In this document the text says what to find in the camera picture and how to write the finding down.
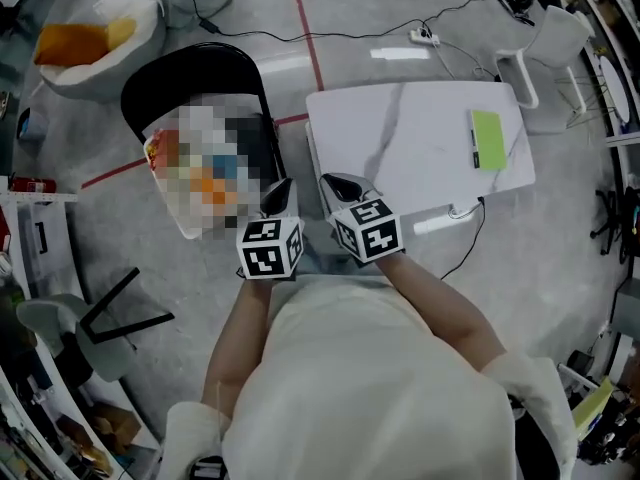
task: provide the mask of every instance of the chair leg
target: chair leg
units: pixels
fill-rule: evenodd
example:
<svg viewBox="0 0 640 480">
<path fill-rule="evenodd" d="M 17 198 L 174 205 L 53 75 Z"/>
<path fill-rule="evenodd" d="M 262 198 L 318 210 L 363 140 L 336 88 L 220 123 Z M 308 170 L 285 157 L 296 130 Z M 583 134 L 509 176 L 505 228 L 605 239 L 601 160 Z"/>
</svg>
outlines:
<svg viewBox="0 0 640 480">
<path fill-rule="evenodd" d="M 133 281 L 133 279 L 139 273 L 140 270 L 138 270 L 138 268 L 134 268 L 133 270 L 131 270 L 131 272 L 129 272 L 118 284 L 116 284 L 111 290 L 109 290 L 109 293 L 102 297 L 102 299 L 100 299 L 98 303 L 93 306 L 93 308 L 91 308 L 91 310 L 80 320 L 80 326 L 84 329 L 84 331 L 87 333 L 87 336 L 89 336 L 93 343 L 98 344 L 116 338 L 121 338 L 123 336 L 126 336 L 127 334 L 142 331 L 144 329 L 148 329 L 149 327 L 154 327 L 175 318 L 173 313 L 166 313 L 164 315 L 149 318 L 148 320 L 143 320 L 142 322 L 136 322 L 135 324 L 125 325 L 123 327 L 119 327 L 110 331 L 99 333 L 93 331 L 93 329 L 91 328 L 91 323 L 98 317 L 100 313 L 107 309 L 107 306 L 111 303 L 111 301 L 113 301 L 113 299 L 115 299 L 115 297 L 122 290 L 124 290 L 125 287 L 131 281 Z"/>
<path fill-rule="evenodd" d="M 114 340 L 116 338 L 122 338 L 127 334 L 143 331 L 144 329 L 149 329 L 150 327 L 155 327 L 156 325 L 163 324 L 173 319 L 175 319 L 173 313 L 165 313 L 164 315 L 149 318 L 148 320 L 143 320 L 142 322 L 136 322 L 135 324 L 118 327 L 117 329 L 113 329 L 111 331 L 100 332 L 97 334 L 93 334 L 93 336 L 90 335 L 89 337 L 95 344 L 103 343 L 105 341 Z"/>
<path fill-rule="evenodd" d="M 608 231 L 607 244 L 600 250 L 602 256 L 606 256 L 611 252 L 611 246 L 613 245 L 614 238 L 619 228 L 618 214 L 616 211 L 616 194 L 610 190 L 605 194 L 601 190 L 596 190 L 596 197 L 602 202 L 602 205 L 607 212 L 607 220 L 599 229 L 592 231 L 589 236 L 593 239 L 600 236 L 605 231 Z"/>
<path fill-rule="evenodd" d="M 118 284 L 116 284 L 113 288 L 111 288 L 111 290 L 109 290 L 109 292 L 102 297 L 102 299 L 100 299 L 95 306 L 93 306 L 93 308 L 91 308 L 91 311 L 89 311 L 84 317 L 82 317 L 82 320 L 80 321 L 82 326 L 84 327 L 85 324 L 87 325 L 87 327 L 89 325 L 91 325 L 91 323 L 98 318 L 98 315 L 100 313 L 102 313 L 105 309 L 107 309 L 107 306 L 109 304 L 111 304 L 111 302 L 113 301 L 113 299 L 116 298 L 116 295 L 118 295 L 122 290 L 125 289 L 125 287 L 131 282 L 133 281 L 133 279 L 140 273 L 140 270 L 136 267 L 133 270 L 131 270 L 131 272 L 129 272 L 122 280 L 120 280 L 120 282 Z"/>
</svg>

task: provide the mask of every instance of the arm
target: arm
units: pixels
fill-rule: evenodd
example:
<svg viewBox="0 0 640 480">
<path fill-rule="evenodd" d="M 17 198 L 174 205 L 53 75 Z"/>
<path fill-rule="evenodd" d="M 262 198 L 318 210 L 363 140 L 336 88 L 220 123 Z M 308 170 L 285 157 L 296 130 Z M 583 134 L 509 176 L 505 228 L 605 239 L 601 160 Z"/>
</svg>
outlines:
<svg viewBox="0 0 640 480">
<path fill-rule="evenodd" d="M 271 281 L 257 280 L 242 284 L 209 360 L 202 403 L 229 419 L 240 391 L 262 359 L 272 286 Z"/>
<path fill-rule="evenodd" d="M 376 263 L 433 334 L 457 350 L 476 370 L 504 354 L 504 347 L 484 315 L 449 285 L 405 254 L 391 254 Z"/>
</svg>

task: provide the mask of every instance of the white cable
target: white cable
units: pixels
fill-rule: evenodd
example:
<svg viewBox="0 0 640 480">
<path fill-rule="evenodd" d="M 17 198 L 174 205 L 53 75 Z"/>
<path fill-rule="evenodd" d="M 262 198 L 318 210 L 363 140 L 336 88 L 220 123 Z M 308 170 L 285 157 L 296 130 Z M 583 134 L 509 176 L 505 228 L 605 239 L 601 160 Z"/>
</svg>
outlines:
<svg viewBox="0 0 640 480">
<path fill-rule="evenodd" d="M 460 48 L 459 46 L 457 46 L 457 45 L 455 45 L 453 43 L 449 43 L 448 41 L 443 41 L 441 39 L 440 42 L 442 44 L 450 46 L 451 48 L 455 48 L 456 50 L 464 53 L 467 57 L 472 59 L 476 63 L 476 67 L 473 68 L 472 73 L 473 73 L 473 76 L 475 76 L 478 80 L 484 78 L 484 74 L 485 73 L 490 74 L 489 70 L 485 69 L 484 66 L 482 64 L 480 64 L 480 61 L 478 60 L 478 58 L 475 55 L 473 55 L 472 53 L 469 53 L 464 48 Z"/>
<path fill-rule="evenodd" d="M 440 59 L 440 62 L 442 62 L 442 65 L 444 66 L 444 69 L 447 70 L 447 73 L 449 73 L 449 76 L 451 76 L 451 78 L 453 80 L 456 79 L 456 76 L 451 72 L 451 70 L 449 69 L 449 66 L 447 66 L 447 63 L 444 61 L 444 58 L 442 57 L 442 55 L 440 54 L 440 49 L 436 46 L 436 43 L 433 43 L 433 49 L 436 52 L 436 55 L 438 56 L 438 58 Z"/>
</svg>

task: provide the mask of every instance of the shelf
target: shelf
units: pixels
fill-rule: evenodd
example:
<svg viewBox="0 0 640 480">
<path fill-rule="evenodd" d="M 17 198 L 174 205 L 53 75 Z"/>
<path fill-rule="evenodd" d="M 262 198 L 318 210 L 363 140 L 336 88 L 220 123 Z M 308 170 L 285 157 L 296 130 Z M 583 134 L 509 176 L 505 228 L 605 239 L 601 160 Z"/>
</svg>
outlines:
<svg viewBox="0 0 640 480">
<path fill-rule="evenodd" d="M 18 480 L 4 462 L 0 460 L 0 473 L 7 477 L 8 480 Z"/>
<path fill-rule="evenodd" d="M 95 446 L 98 450 L 102 451 L 109 460 L 109 464 L 113 469 L 113 473 L 110 476 L 112 479 L 131 479 L 131 477 L 124 471 L 124 468 L 116 461 L 113 454 L 107 450 L 107 448 L 102 444 L 102 441 L 95 433 L 87 419 L 85 418 L 82 411 L 80 411 L 76 402 L 74 401 L 67 385 L 65 384 L 58 368 L 56 367 L 55 362 L 53 361 L 53 357 L 51 357 L 51 353 L 49 349 L 44 344 L 40 337 L 38 337 L 38 345 L 36 346 L 36 352 L 38 353 L 38 357 L 40 358 L 40 362 L 42 366 L 47 372 L 47 375 L 51 379 L 51 383 L 53 384 L 53 395 L 49 395 L 47 393 L 46 402 L 50 409 L 54 409 L 58 413 L 58 417 L 62 414 L 71 418 L 76 423 L 82 425 L 89 434 L 91 438 L 91 442 L 93 446 Z"/>
<path fill-rule="evenodd" d="M 58 202 L 36 208 L 33 204 L 24 204 L 11 200 L 6 197 L 6 195 L 3 197 L 3 194 L 0 194 L 0 204 L 2 204 L 3 212 L 11 231 L 9 254 L 14 268 L 14 277 L 16 282 L 21 286 L 25 298 L 30 299 L 33 295 L 29 287 L 27 272 L 34 272 L 34 269 L 40 271 L 44 265 L 44 263 L 36 264 L 35 262 L 38 261 L 35 259 L 37 255 L 36 257 L 32 257 L 29 253 L 31 250 L 38 250 L 39 247 L 39 244 L 33 243 L 34 237 L 29 234 L 29 230 L 33 229 L 32 223 L 34 220 L 37 220 L 44 222 L 47 233 L 50 233 L 52 237 L 55 236 L 55 263 L 57 269 L 55 272 L 47 274 L 45 278 L 34 282 L 32 288 L 37 289 L 38 296 L 53 295 L 55 293 L 71 293 L 84 299 L 71 253 L 64 203 Z M 71 331 L 75 329 L 75 320 L 67 322 L 63 319 L 61 323 L 65 328 L 71 326 L 69 329 Z M 42 341 L 39 336 L 37 340 L 36 353 L 53 385 L 53 389 L 50 390 L 50 393 L 47 393 L 46 400 L 43 404 L 53 418 L 52 423 L 55 424 L 55 420 L 64 414 L 82 425 L 94 446 L 106 454 L 113 469 L 111 479 L 131 480 L 131 476 L 117 462 L 114 455 L 106 449 L 77 406 L 44 341 Z M 131 411 L 135 415 L 141 424 L 141 429 L 134 438 L 133 444 L 151 450 L 160 448 L 157 439 L 144 424 L 119 381 L 105 382 L 94 373 L 83 387 L 93 401 L 105 402 L 115 407 Z"/>
<path fill-rule="evenodd" d="M 607 39 L 609 40 L 609 42 L 611 43 L 611 45 L 615 48 L 617 47 L 616 44 L 616 40 L 615 37 L 613 37 L 613 34 L 611 33 L 611 31 L 609 30 L 609 27 L 607 26 L 607 24 L 604 22 L 604 19 L 602 18 L 602 15 L 600 14 L 600 12 L 598 11 L 597 7 L 595 5 L 593 5 L 593 2 L 591 2 L 591 0 L 586 0 L 588 5 L 591 7 L 591 10 L 594 14 L 594 16 L 596 17 L 596 19 L 598 20 L 598 22 L 600 23 L 602 29 L 604 30 L 605 34 L 607 35 Z M 593 46 L 591 44 L 590 41 L 587 41 L 587 43 L 584 46 L 584 53 L 587 57 L 587 59 L 589 60 L 589 64 L 591 65 L 591 69 L 593 70 L 594 75 L 596 75 L 597 77 L 602 77 L 602 69 L 600 67 L 600 62 L 598 60 L 598 57 L 596 56 L 594 50 L 593 50 Z M 626 66 L 624 66 L 624 57 L 620 57 L 619 56 L 619 51 L 615 51 L 616 55 L 618 55 L 618 59 L 620 64 L 623 65 L 623 70 L 625 70 Z M 594 87 L 594 90 L 598 90 L 599 88 L 601 88 L 601 85 L 598 83 L 597 84 L 598 87 Z M 634 88 L 633 85 L 630 85 L 630 90 L 632 92 L 632 95 L 634 93 Z M 614 107 L 614 103 L 613 103 L 613 99 L 611 97 L 611 94 L 607 91 L 605 93 L 602 94 L 602 97 L 605 100 L 606 106 L 607 107 Z M 618 133 L 620 131 L 620 121 L 618 120 L 617 115 L 615 114 L 615 112 L 611 112 L 609 114 L 605 114 L 602 116 L 602 118 L 605 121 L 609 122 L 609 125 L 611 126 L 611 130 L 614 131 L 614 133 Z M 626 190 L 627 186 L 628 186 L 628 179 L 627 179 L 627 175 L 628 173 L 631 171 L 631 166 L 629 163 L 629 154 L 627 151 L 627 147 L 626 146 L 616 146 L 616 149 L 618 151 L 618 158 L 620 160 L 620 172 L 622 173 L 622 185 L 624 187 L 624 189 Z"/>
<path fill-rule="evenodd" d="M 36 464 L 27 456 L 26 453 L 24 453 L 19 446 L 14 445 L 13 447 L 14 452 L 16 453 L 16 455 L 18 455 L 18 457 L 20 457 L 23 461 L 25 461 L 25 463 L 27 464 L 27 466 L 29 466 L 29 469 L 31 469 L 36 475 L 38 475 L 41 480 L 48 480 L 47 475 L 45 475 L 42 470 L 36 466 Z"/>
<path fill-rule="evenodd" d="M 31 418 L 29 417 L 27 412 L 24 410 L 24 407 L 22 407 L 20 400 L 18 400 L 18 397 L 13 392 L 13 388 L 9 383 L 9 379 L 7 379 L 6 375 L 4 374 L 4 371 L 2 371 L 2 368 L 0 368 L 0 389 L 4 391 L 10 408 L 12 408 L 16 412 L 16 414 L 22 421 L 22 424 L 24 425 L 25 430 L 29 434 L 31 434 L 31 436 L 33 436 L 33 439 L 35 439 L 35 441 L 40 446 L 42 451 L 44 451 L 44 456 L 39 456 L 39 457 L 40 457 L 40 460 L 49 467 L 49 469 L 51 470 L 51 473 L 61 478 L 66 478 L 69 480 L 76 478 L 73 471 L 71 471 L 69 466 L 67 466 L 64 463 L 64 461 L 58 456 L 58 454 L 56 454 L 56 452 L 53 451 L 53 448 L 49 446 L 49 443 L 47 443 L 44 436 L 40 433 L 38 428 L 34 425 L 33 421 L 31 421 Z"/>
<path fill-rule="evenodd" d="M 598 10 L 598 7 L 596 6 L 596 4 L 592 0 L 585 0 L 585 2 L 587 3 L 589 8 L 591 9 L 591 12 L 593 13 L 593 15 L 598 20 L 598 23 L 600 24 L 600 27 L 604 31 L 605 36 L 607 37 L 607 40 L 609 41 L 609 44 L 611 44 L 611 48 L 613 49 L 613 53 L 615 54 L 615 56 L 616 56 L 616 58 L 618 60 L 618 64 L 620 64 L 620 69 L 622 70 L 622 72 L 624 74 L 627 86 L 629 88 L 629 92 L 631 93 L 631 98 L 633 99 L 633 104 L 634 104 L 634 107 L 635 107 L 635 110 L 636 110 L 636 115 L 640 116 L 640 97 L 638 96 L 638 93 L 636 92 L 636 88 L 633 85 L 633 79 L 631 78 L 631 73 L 629 72 L 629 68 L 627 67 L 627 64 L 625 62 L 626 56 L 624 55 L 624 52 L 623 52 L 620 44 L 618 43 L 618 40 L 616 39 L 615 35 L 613 34 L 613 32 L 611 31 L 609 26 L 604 21 L 604 18 L 600 14 L 600 11 Z"/>
<path fill-rule="evenodd" d="M 618 6 L 618 9 L 620 10 L 620 12 L 625 17 L 625 19 L 629 22 L 629 25 L 633 29 L 633 33 L 635 34 L 636 39 L 640 43 L 640 31 L 638 30 L 638 27 L 636 26 L 632 16 L 629 14 L 629 11 L 627 10 L 625 5 L 620 0 L 614 0 L 614 1 L 615 1 L 616 5 Z"/>
</svg>

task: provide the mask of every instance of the yellow object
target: yellow object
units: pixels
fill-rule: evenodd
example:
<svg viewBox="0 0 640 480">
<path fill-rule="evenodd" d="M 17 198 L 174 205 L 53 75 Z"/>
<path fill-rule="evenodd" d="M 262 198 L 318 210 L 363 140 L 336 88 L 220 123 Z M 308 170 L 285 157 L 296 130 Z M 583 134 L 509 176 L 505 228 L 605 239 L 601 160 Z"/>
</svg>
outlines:
<svg viewBox="0 0 640 480">
<path fill-rule="evenodd" d="M 37 66 L 71 67 L 93 64 L 104 57 L 107 48 L 105 28 L 98 25 L 45 25 L 38 38 L 33 59 Z"/>
<path fill-rule="evenodd" d="M 589 435 L 589 432 L 591 432 L 591 424 L 604 410 L 604 406 L 607 405 L 613 390 L 613 384 L 611 384 L 608 377 L 605 377 L 600 387 L 571 411 L 578 432 L 578 441 L 582 441 Z"/>
<path fill-rule="evenodd" d="M 107 48 L 110 52 L 126 43 L 136 31 L 136 21 L 131 18 L 120 18 L 107 25 Z"/>
<path fill-rule="evenodd" d="M 107 454 L 102 450 L 99 450 L 95 446 L 92 446 L 88 450 L 83 450 L 82 456 L 93 462 L 93 466 L 99 468 L 101 471 L 104 471 L 107 476 L 113 475 L 113 467 L 111 467 L 111 464 L 109 463 Z"/>
</svg>

